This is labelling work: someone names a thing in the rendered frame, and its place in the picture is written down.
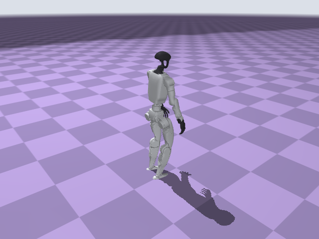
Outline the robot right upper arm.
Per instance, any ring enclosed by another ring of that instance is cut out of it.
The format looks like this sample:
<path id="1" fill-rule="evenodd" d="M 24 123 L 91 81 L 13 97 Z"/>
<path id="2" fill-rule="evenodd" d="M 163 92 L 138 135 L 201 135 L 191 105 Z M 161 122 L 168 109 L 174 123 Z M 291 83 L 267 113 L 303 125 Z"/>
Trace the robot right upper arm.
<path id="1" fill-rule="evenodd" d="M 173 78 L 168 77 L 168 76 L 163 77 L 163 83 L 164 83 L 164 86 L 167 89 L 167 94 L 168 94 L 168 97 L 169 97 L 169 104 L 171 106 L 175 106 L 174 100 L 176 98 L 175 98 L 175 90 L 174 90 L 174 80 L 173 80 Z"/>

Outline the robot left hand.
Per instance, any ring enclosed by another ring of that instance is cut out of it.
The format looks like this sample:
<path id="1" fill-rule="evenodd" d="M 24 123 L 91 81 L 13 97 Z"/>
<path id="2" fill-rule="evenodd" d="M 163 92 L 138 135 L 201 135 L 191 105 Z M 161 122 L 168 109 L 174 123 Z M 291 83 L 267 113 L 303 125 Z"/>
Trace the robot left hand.
<path id="1" fill-rule="evenodd" d="M 162 106 L 161 106 L 161 110 L 163 110 L 165 117 L 166 117 L 166 115 L 167 115 L 167 117 L 168 117 L 167 112 L 169 113 L 169 111 L 163 106 L 163 104 L 162 104 Z M 167 112 L 166 112 L 166 111 L 167 111 Z"/>

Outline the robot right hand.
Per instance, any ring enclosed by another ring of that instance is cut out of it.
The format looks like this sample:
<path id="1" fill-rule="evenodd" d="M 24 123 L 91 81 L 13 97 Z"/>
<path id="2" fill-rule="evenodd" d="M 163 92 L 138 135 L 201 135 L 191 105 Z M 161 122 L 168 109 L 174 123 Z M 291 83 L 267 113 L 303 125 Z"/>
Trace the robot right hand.
<path id="1" fill-rule="evenodd" d="M 180 124 L 180 128 L 181 128 L 181 133 L 179 134 L 182 134 L 184 131 L 185 131 L 185 122 L 184 120 L 180 120 L 180 119 L 177 119 L 178 123 Z"/>

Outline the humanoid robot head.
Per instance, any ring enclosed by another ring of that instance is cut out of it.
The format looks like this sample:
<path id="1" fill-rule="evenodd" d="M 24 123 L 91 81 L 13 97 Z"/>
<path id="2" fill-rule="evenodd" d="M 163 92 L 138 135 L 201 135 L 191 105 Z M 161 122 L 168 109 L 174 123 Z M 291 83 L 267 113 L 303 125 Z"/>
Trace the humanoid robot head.
<path id="1" fill-rule="evenodd" d="M 153 72 L 156 74 L 163 74 L 162 71 L 164 70 L 164 68 L 168 67 L 171 56 L 167 52 L 160 51 L 155 55 L 155 58 L 161 61 L 161 65 L 159 65 L 158 68 Z M 163 63 L 164 60 L 166 61 L 166 66 Z"/>

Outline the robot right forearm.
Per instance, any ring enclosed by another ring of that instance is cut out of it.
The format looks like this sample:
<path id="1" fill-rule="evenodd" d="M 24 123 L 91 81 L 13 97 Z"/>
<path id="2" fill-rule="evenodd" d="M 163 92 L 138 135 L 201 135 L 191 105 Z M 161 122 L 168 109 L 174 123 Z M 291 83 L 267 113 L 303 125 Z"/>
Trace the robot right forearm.
<path id="1" fill-rule="evenodd" d="M 182 121 L 183 120 L 183 116 L 182 116 L 181 111 L 179 109 L 178 99 L 175 99 L 174 103 L 175 103 L 175 106 L 172 107 L 172 110 L 174 111 L 176 120 L 180 119 Z"/>

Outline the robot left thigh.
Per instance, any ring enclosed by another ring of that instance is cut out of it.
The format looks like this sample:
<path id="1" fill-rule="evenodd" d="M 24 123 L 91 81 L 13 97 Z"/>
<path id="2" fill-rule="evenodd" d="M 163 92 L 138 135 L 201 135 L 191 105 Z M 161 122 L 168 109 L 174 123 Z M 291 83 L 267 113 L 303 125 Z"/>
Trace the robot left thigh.
<path id="1" fill-rule="evenodd" d="M 154 133 L 154 138 L 150 140 L 150 145 L 152 147 L 158 147 L 160 138 L 161 138 L 161 128 L 159 127 L 157 122 L 152 121 L 149 118 L 149 112 L 145 113 L 145 118 L 150 121 L 150 126 L 152 128 L 152 132 Z"/>

